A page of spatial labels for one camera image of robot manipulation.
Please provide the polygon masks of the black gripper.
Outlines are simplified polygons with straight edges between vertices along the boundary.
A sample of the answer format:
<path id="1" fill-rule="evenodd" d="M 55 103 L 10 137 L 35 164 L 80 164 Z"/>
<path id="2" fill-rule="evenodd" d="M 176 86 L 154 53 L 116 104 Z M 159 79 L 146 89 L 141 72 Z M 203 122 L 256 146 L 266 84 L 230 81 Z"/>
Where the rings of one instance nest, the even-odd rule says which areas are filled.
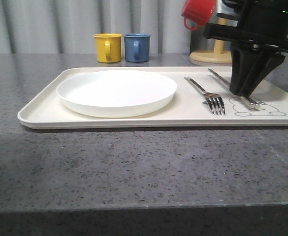
<path id="1" fill-rule="evenodd" d="M 203 36 L 231 42 L 247 42 L 288 53 L 288 0 L 221 0 L 218 17 L 237 22 L 235 27 L 207 23 Z M 254 51 L 231 43 L 232 76 L 229 90 L 250 96 L 260 82 L 281 65 L 285 56 Z"/>

